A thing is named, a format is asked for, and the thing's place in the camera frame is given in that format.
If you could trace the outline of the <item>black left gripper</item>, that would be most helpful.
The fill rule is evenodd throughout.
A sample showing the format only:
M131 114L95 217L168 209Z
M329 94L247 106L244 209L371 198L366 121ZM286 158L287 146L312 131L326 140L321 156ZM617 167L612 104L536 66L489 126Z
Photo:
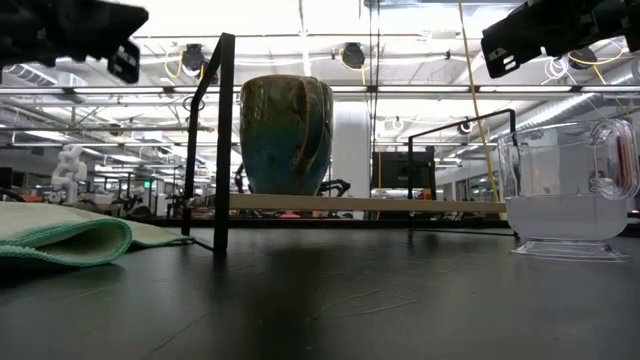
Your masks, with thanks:
M139 81L140 49L131 36L149 19L140 6L100 0L3 0L1 65L54 67L68 57L105 59L127 84Z

